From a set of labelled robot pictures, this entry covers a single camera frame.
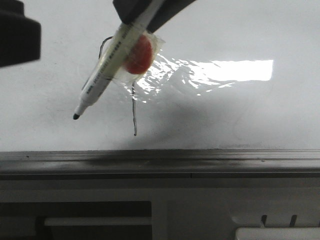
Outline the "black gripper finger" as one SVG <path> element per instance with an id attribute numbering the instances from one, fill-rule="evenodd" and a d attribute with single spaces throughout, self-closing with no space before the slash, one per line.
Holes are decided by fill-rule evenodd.
<path id="1" fill-rule="evenodd" d="M 191 5 L 195 0 L 165 0 L 160 9 L 147 26 L 150 33 L 156 32 L 171 18 Z"/>
<path id="2" fill-rule="evenodd" d="M 112 4 L 123 24 L 149 24 L 156 0 L 113 0 Z"/>

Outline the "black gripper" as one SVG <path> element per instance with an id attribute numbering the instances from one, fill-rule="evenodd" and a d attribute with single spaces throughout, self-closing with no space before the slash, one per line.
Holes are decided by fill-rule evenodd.
<path id="1" fill-rule="evenodd" d="M 39 60 L 41 24 L 25 16 L 20 0 L 0 2 L 0 66 L 7 67 Z"/>

